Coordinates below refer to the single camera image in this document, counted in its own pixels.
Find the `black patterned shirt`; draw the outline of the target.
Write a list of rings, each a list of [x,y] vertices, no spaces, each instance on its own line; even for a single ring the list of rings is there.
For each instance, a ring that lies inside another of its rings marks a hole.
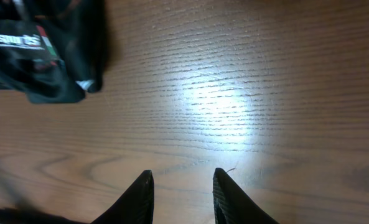
[[[0,0],[0,90],[31,103],[78,103],[103,86],[105,2]]]

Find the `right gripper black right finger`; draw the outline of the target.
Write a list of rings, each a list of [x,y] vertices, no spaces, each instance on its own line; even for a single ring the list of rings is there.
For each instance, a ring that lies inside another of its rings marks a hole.
[[[278,224],[222,168],[213,175],[213,206],[216,224]]]

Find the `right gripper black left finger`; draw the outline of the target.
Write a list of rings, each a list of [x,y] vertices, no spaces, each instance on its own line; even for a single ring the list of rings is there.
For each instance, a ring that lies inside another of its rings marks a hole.
[[[154,178],[144,170],[119,199],[91,224],[152,224]]]

